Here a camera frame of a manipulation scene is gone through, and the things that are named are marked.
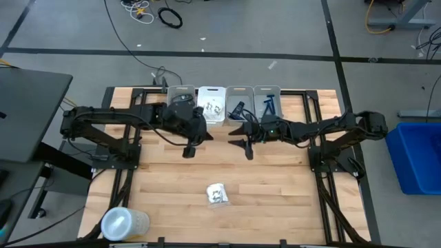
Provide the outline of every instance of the plastic container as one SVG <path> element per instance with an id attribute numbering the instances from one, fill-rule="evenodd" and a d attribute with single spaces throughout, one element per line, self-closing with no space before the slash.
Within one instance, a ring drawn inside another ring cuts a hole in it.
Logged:
<path id="1" fill-rule="evenodd" d="M 441 123 L 400 123 L 386 142 L 405 194 L 441 194 Z"/>
<path id="2" fill-rule="evenodd" d="M 221 127 L 225 120 L 224 87 L 200 87 L 198 90 L 198 106 L 204 108 L 204 117 L 207 127 Z"/>
<path id="3" fill-rule="evenodd" d="M 264 101 L 269 99 L 268 95 L 274 95 L 273 102 L 275 115 L 281 118 L 283 117 L 280 91 L 280 87 L 275 85 L 254 87 L 254 107 L 256 108 L 256 117 L 259 121 L 262 120 L 263 113 L 267 108 L 267 104 L 264 103 Z"/>
<path id="4" fill-rule="evenodd" d="M 196 90 L 193 85 L 180 85 L 180 86 L 170 86 L 167 90 L 167 105 L 172 103 L 172 99 L 175 96 L 180 96 L 184 94 L 191 94 L 193 96 L 194 104 L 196 104 Z"/>
<path id="5" fill-rule="evenodd" d="M 101 231 L 111 241 L 126 240 L 142 236 L 150 227 L 149 216 L 141 211 L 125 207 L 114 207 L 107 211 L 101 221 Z"/>
<path id="6" fill-rule="evenodd" d="M 241 125 L 246 120 L 233 120 L 229 118 L 229 113 L 233 112 L 234 108 L 239 104 L 239 102 L 243 102 L 245 105 L 244 109 L 250 111 L 251 113 L 255 113 L 254 110 L 254 91 L 253 87 L 250 86 L 229 86 L 227 87 L 227 122 L 230 125 L 238 126 Z"/>

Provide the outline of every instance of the table leg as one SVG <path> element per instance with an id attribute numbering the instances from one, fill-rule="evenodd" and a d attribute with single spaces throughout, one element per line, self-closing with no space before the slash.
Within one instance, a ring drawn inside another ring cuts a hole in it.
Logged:
<path id="1" fill-rule="evenodd" d="M 92 178 L 92 168 L 90 165 L 72 158 L 43 142 L 38 146 L 33 160 L 47 162 L 55 167 L 67 170 L 72 174 L 88 180 Z"/>

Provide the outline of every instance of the cable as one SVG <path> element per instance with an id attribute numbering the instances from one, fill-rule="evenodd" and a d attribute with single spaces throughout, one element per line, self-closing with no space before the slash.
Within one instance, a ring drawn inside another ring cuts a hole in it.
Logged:
<path id="1" fill-rule="evenodd" d="M 14 69 L 21 69 L 21 68 L 18 68 L 17 66 L 6 65 L 6 64 L 0 64 L 0 69 L 1 69 L 1 68 L 14 68 Z"/>
<path id="2" fill-rule="evenodd" d="M 85 150 L 84 152 L 93 152 L 95 149 L 89 149 L 89 150 Z M 66 155 L 69 155 L 69 156 L 76 156 L 76 155 L 79 155 L 79 154 L 83 154 L 84 152 L 77 152 L 77 153 L 74 153 L 74 154 L 66 154 Z"/>
<path id="3" fill-rule="evenodd" d="M 129 54 L 132 55 L 134 59 L 136 59 L 139 63 L 143 64 L 144 66 L 146 66 L 146 67 L 148 67 L 148 68 L 151 68 L 151 69 L 158 70 L 157 72 L 159 72 L 159 70 L 161 70 L 161 68 L 164 68 L 163 66 L 157 68 L 157 67 L 154 67 L 154 66 L 148 65 L 148 64 L 142 62 L 141 60 L 139 60 L 139 59 L 133 54 L 133 52 L 130 51 L 130 49 L 124 44 L 123 40 L 120 38 L 118 32 L 116 31 L 115 25 L 113 24 L 113 20 L 112 20 L 112 18 L 111 18 L 111 16 L 110 16 L 109 8 L 107 7 L 107 0 L 103 0 L 103 1 L 104 1 L 105 11 L 107 12 L 107 15 L 109 16 L 109 21 L 110 21 L 110 24 L 112 25 L 113 31 L 115 32 L 115 35 L 116 35 L 116 37 L 118 38 L 118 40 L 119 40 L 119 42 L 121 43 L 121 45 L 124 46 L 124 48 L 129 52 Z M 175 72 L 173 72 L 173 71 L 171 71 L 171 70 L 166 70 L 165 68 L 162 69 L 162 70 L 164 70 L 165 72 L 168 72 L 168 73 L 173 74 L 174 76 L 178 77 L 180 84 L 181 84 L 181 85 L 183 84 L 183 83 L 182 83 L 182 78 L 181 78 L 181 76 L 179 76 L 177 73 L 175 73 Z"/>
<path id="4" fill-rule="evenodd" d="M 327 129 L 328 127 L 330 127 L 330 126 L 332 126 L 332 125 L 334 125 L 334 123 L 330 123 L 330 124 L 328 124 L 328 125 L 322 127 L 322 129 L 318 130 L 318 132 L 317 132 L 316 135 L 312 138 L 312 140 L 315 140 L 315 139 L 320 135 L 320 133 L 321 133 L 323 130 Z M 309 146 L 311 145 L 311 141 L 310 141 L 308 144 L 306 144 L 306 145 L 299 145 L 299 144 L 294 144 L 294 145 L 295 145 L 297 148 L 303 149 L 303 148 L 307 148 L 307 147 L 309 147 Z"/>
<path id="5" fill-rule="evenodd" d="M 64 96 L 63 100 L 69 102 L 71 105 L 75 107 L 78 107 L 78 105 L 74 101 L 70 100 L 67 96 Z"/>
<path id="6" fill-rule="evenodd" d="M 429 108 L 430 108 L 430 102 L 432 101 L 433 90 L 435 89 L 435 86 L 436 86 L 436 84 L 438 83 L 438 81 L 439 81 L 440 79 L 441 79 L 441 74 L 440 74 L 440 76 L 436 79 L 435 83 L 433 84 L 432 91 L 430 92 L 429 104 L 427 104 L 426 123 L 427 123 L 427 120 L 429 119 Z"/>
<path id="7" fill-rule="evenodd" d="M 419 49 L 422 49 L 426 46 L 429 46 L 429 48 L 427 49 L 427 53 L 426 53 L 426 60 L 432 60 L 434 58 L 434 56 L 438 53 L 438 49 L 440 49 L 440 47 L 441 47 L 441 42 L 438 42 L 438 43 L 435 42 L 439 38 L 441 38 L 441 27 L 432 32 L 428 41 L 417 46 L 415 49 L 419 50 Z M 431 52 L 432 45 L 434 45 L 435 47 L 432 50 L 433 54 L 432 54 L 431 58 L 429 59 L 429 53 Z"/>
<path id="8" fill-rule="evenodd" d="M 151 24 L 151 23 L 153 23 L 153 21 L 154 21 L 153 14 L 144 12 L 144 9 L 146 9 L 146 8 L 148 8 L 150 6 L 148 1 L 138 1 L 136 3 L 133 3 L 131 6 L 125 5 L 121 1 L 121 5 L 124 6 L 125 10 L 129 12 L 130 17 L 133 20 L 138 21 L 139 23 L 142 23 L 142 24 Z M 136 15 L 140 14 L 141 16 L 148 15 L 148 16 L 150 16 L 152 18 L 152 20 L 150 22 L 141 21 L 138 18 L 134 17 L 132 13 L 136 13 Z"/>
<path id="9" fill-rule="evenodd" d="M 428 5 L 428 4 L 429 4 L 429 2 L 427 2 L 426 5 L 424 6 L 424 8 L 422 9 L 422 19 L 423 19 L 423 20 L 426 19 L 426 8 L 427 8 L 427 5 Z M 424 30 L 424 27 L 422 27 L 421 30 L 420 30 L 420 32 L 418 33 L 418 45 L 417 45 L 417 47 L 421 45 L 421 33 L 422 33 L 423 30 Z M 423 54 L 426 54 L 426 52 L 424 51 L 423 48 L 421 48 L 420 51 L 421 51 Z"/>
<path id="10" fill-rule="evenodd" d="M 6 60 L 4 59 L 0 59 L 0 63 L 7 65 L 7 66 L 11 66 L 11 64 L 9 64 Z"/>
<path id="11" fill-rule="evenodd" d="M 167 25 L 167 26 L 169 26 L 169 27 L 171 27 L 171 28 L 175 28 L 175 29 L 178 29 L 178 28 L 182 27 L 183 24 L 184 24 L 183 21 L 182 21 L 182 17 L 178 14 L 178 12 L 176 12 L 175 10 L 171 9 L 171 8 L 168 6 L 167 0 L 164 0 L 164 2 L 165 2 L 165 5 L 166 5 L 167 7 L 166 7 L 166 8 L 159 8 L 159 10 L 158 10 L 158 17 L 159 17 L 159 19 L 161 20 L 161 22 L 164 23 L 165 25 Z M 164 20 L 163 16 L 162 16 L 162 13 L 163 13 L 164 11 L 171 12 L 171 13 L 172 13 L 172 14 L 173 14 L 173 15 L 179 20 L 179 24 L 178 24 L 178 25 L 175 25 L 175 24 L 173 24 L 173 23 L 166 22 L 166 21 Z"/>
<path id="12" fill-rule="evenodd" d="M 27 189 L 22 189 L 22 190 L 20 190 L 19 192 L 13 193 L 13 194 L 12 194 L 11 196 L 9 196 L 8 198 L 9 198 L 9 199 L 12 199 L 12 198 L 14 198 L 14 196 L 19 195 L 19 194 L 21 194 L 21 193 L 23 193 L 23 192 L 30 191 L 30 190 L 50 187 L 50 186 L 52 186 L 54 183 L 55 183 L 55 180 L 52 180 L 52 182 L 51 182 L 49 185 L 46 185 L 46 186 L 41 186 L 41 187 L 31 187 L 31 188 L 27 188 Z"/>
<path id="13" fill-rule="evenodd" d="M 381 1 L 381 4 L 383 4 L 384 6 L 386 6 L 387 10 L 390 11 L 390 13 L 395 17 L 398 18 L 397 15 L 393 12 L 393 10 L 391 9 L 391 7 L 389 7 L 389 5 L 387 5 L 387 3 Z"/>
<path id="14" fill-rule="evenodd" d="M 68 143 L 71 147 L 73 147 L 75 150 L 77 150 L 80 153 L 84 153 L 90 156 L 90 158 L 92 159 L 93 155 L 87 151 L 83 151 L 82 149 L 79 149 L 77 146 L 75 146 L 74 144 L 72 144 L 72 141 L 70 140 L 70 138 L 68 138 Z"/>
<path id="15" fill-rule="evenodd" d="M 404 14 L 404 11 L 406 11 L 406 5 L 403 2 L 401 2 L 400 4 L 401 4 L 401 12 L 400 9 L 398 9 L 398 14 Z"/>
<path id="16" fill-rule="evenodd" d="M 67 101 L 64 101 L 64 100 L 63 100 L 63 103 L 65 103 L 66 105 L 68 105 L 68 106 L 70 106 L 70 107 L 76 107 L 75 105 L 73 105 L 73 104 L 71 104 L 71 103 L 68 103 Z"/>
<path id="17" fill-rule="evenodd" d="M 253 117 L 254 120 L 256 120 L 257 123 L 259 123 L 259 120 L 257 119 L 256 115 L 254 115 L 254 114 L 253 114 L 251 111 L 249 111 L 249 110 L 242 109 L 242 113 L 241 113 L 241 114 L 242 114 L 243 118 L 245 118 L 245 120 L 247 120 L 247 121 L 250 122 L 250 123 L 253 123 L 253 121 L 249 120 L 249 119 L 246 117 L 246 115 L 243 114 L 244 111 L 245 111 L 246 113 L 248 113 L 251 117 Z"/>
<path id="18" fill-rule="evenodd" d="M 105 169 L 103 169 L 102 171 L 100 171 L 98 174 L 96 174 L 96 175 L 92 178 L 92 180 L 91 180 L 90 183 L 89 183 L 89 187 L 90 187 L 90 185 L 92 184 L 92 182 L 94 181 L 94 179 L 97 178 L 99 175 L 101 175 L 101 173 L 103 173 L 104 171 L 105 171 Z M 75 210 L 74 212 L 72 212 L 71 214 L 69 214 L 68 216 L 66 216 L 65 218 L 62 218 L 61 220 L 55 222 L 54 224 L 49 225 L 48 227 L 43 228 L 42 230 L 36 231 L 36 232 L 34 232 L 33 234 L 30 234 L 30 235 L 28 235 L 28 236 L 25 236 L 25 237 L 22 237 L 22 238 L 19 238 L 19 239 L 13 240 L 13 241 L 11 241 L 11 242 L 4 243 L 4 244 L 0 245 L 0 248 L 4 248 L 4 247 L 6 247 L 6 246 L 8 246 L 8 245 L 13 245 L 13 244 L 15 244 L 15 243 L 18 243 L 18 242 L 21 242 L 21 241 L 23 241 L 23 240 L 27 240 L 27 239 L 29 239 L 29 238 L 32 238 L 32 237 L 34 237 L 34 236 L 37 236 L 37 235 L 41 234 L 42 232 L 47 231 L 47 230 L 53 228 L 54 226 L 56 226 L 56 225 L 62 223 L 64 220 L 67 220 L 69 217 L 71 217 L 71 216 L 73 216 L 74 214 L 78 213 L 78 212 L 81 211 L 83 208 L 85 208 L 85 205 L 82 206 L 82 207 L 80 207 L 79 209 Z"/>
<path id="19" fill-rule="evenodd" d="M 107 112 L 86 112 L 86 113 L 82 113 L 82 114 L 79 114 L 79 115 L 77 115 L 75 118 L 74 118 L 74 121 L 76 120 L 76 119 L 78 119 L 79 117 L 81 117 L 81 116 L 85 116 L 85 115 L 88 115 L 88 114 L 109 114 L 109 113 L 107 113 Z M 175 142 L 173 142 L 173 141 L 171 141 L 171 140 L 169 140 L 168 138 L 165 138 L 164 137 L 164 135 L 162 135 L 160 132 L 158 132 L 158 130 L 155 128 L 155 127 L 153 127 L 152 125 L 150 125 L 150 123 L 148 123 L 144 118 L 142 118 L 142 117 L 140 117 L 140 116 L 137 116 L 137 115 L 135 115 L 135 114 L 130 114 L 130 113 L 113 113 L 113 115 L 119 115 L 119 116 L 131 116 L 131 117 L 134 117 L 134 118 L 137 118 L 138 120 L 140 120 L 140 121 L 142 121 L 142 122 L 144 122 L 153 132 L 155 132 L 156 134 L 158 134 L 158 136 L 160 136 L 164 141 L 167 141 L 170 145 L 175 145 L 175 146 L 188 146 L 188 144 L 184 144 L 184 143 L 175 143 Z M 198 146 L 198 145 L 200 145 L 202 143 L 202 141 L 201 142 L 199 142 L 199 143 L 196 143 L 196 144 L 191 144 L 191 146 L 192 147 L 196 147 L 196 146 Z"/>
<path id="20" fill-rule="evenodd" d="M 392 28 L 387 28 L 386 30 L 383 30 L 383 31 L 372 31 L 372 30 L 369 29 L 369 27 L 367 25 L 367 20 L 369 18 L 369 12 L 371 11 L 371 7 L 372 7 L 372 4 L 373 4 L 373 1 L 374 0 L 371 1 L 371 4 L 369 4 L 369 7 L 367 8 L 366 17 L 365 17 L 365 28 L 366 28 L 366 30 L 367 30 L 367 32 L 369 34 L 385 34 L 385 33 L 389 32 L 389 31 L 391 31 Z"/>

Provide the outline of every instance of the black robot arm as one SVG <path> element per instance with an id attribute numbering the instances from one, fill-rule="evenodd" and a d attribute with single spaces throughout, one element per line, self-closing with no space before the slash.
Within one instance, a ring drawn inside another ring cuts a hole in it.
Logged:
<path id="1" fill-rule="evenodd" d="M 139 148 L 133 147 L 126 138 L 114 138 L 92 125 L 125 124 L 142 130 L 154 130 L 157 134 L 156 130 L 160 129 L 187 138 L 186 144 L 172 144 L 185 146 L 183 157 L 192 158 L 195 155 L 195 146 L 204 140 L 213 139 L 207 133 L 202 111 L 202 108 L 187 102 L 173 103 L 170 106 L 165 103 L 141 104 L 128 109 L 75 107 L 64 112 L 60 133 L 68 139 L 86 138 L 108 148 L 111 154 L 130 160 L 136 155 L 133 153 L 139 152 Z"/>
<path id="2" fill-rule="evenodd" d="M 347 133 L 334 141 L 320 144 L 322 157 L 337 156 L 342 150 L 358 144 L 365 139 L 378 140 L 387 134 L 384 116 L 377 112 L 344 113 L 314 123 L 293 122 L 274 115 L 265 115 L 260 123 L 246 122 L 229 135 L 246 135 L 247 140 L 229 141 L 245 149 L 246 157 L 253 159 L 253 143 L 282 141 L 300 147 L 298 144 L 315 139 L 321 134 L 346 131 Z"/>

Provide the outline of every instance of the small bag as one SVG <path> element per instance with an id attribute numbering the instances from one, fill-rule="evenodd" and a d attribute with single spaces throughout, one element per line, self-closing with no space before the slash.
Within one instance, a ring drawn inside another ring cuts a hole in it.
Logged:
<path id="1" fill-rule="evenodd" d="M 229 204 L 223 183 L 214 183 L 208 186 L 207 196 L 210 207 L 220 207 Z"/>

